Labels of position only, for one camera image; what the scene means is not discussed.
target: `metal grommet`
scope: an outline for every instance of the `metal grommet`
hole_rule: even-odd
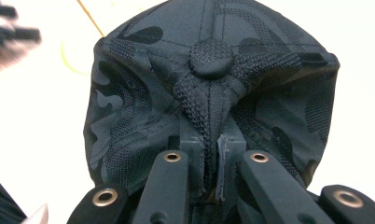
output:
[[[176,162],[181,160],[181,155],[178,153],[168,153],[164,156],[164,159],[168,162]]]
[[[269,157],[261,153],[254,153],[251,155],[251,160],[257,162],[267,162],[269,160]]]
[[[363,201],[358,196],[354,195],[353,193],[346,191],[346,190],[336,190],[333,193],[333,196],[336,198],[337,201],[340,203],[352,207],[352,208],[360,208],[363,207]]]
[[[105,207],[114,203],[118,198],[118,193],[114,189],[102,189],[94,194],[92,203],[98,207]]]

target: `dark camouflage fabric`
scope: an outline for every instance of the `dark camouflage fabric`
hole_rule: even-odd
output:
[[[280,13],[251,0],[167,1],[100,39],[94,56],[84,136],[96,185],[141,189],[187,116],[201,134],[201,202],[208,202],[228,115],[248,149],[270,152],[310,184],[340,65]]]

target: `white table surface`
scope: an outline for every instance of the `white table surface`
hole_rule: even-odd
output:
[[[83,0],[105,33],[160,1]],[[375,200],[375,0],[261,0],[340,60],[326,153],[310,190],[342,184]],[[5,0],[17,24],[38,27],[39,45],[12,44],[0,55],[0,182],[30,216],[49,205],[65,223],[94,186],[83,124],[92,47],[100,37],[76,1]]]

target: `cap button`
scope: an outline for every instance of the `cap button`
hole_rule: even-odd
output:
[[[205,39],[191,48],[189,65],[196,77],[214,80],[228,74],[233,61],[231,47],[219,40]]]

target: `hat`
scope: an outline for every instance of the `hat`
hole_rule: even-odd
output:
[[[280,13],[251,0],[168,1],[100,39],[94,56],[84,136],[96,185],[141,189],[183,116],[201,135],[203,200],[228,116],[248,150],[270,152],[310,184],[340,64]]]

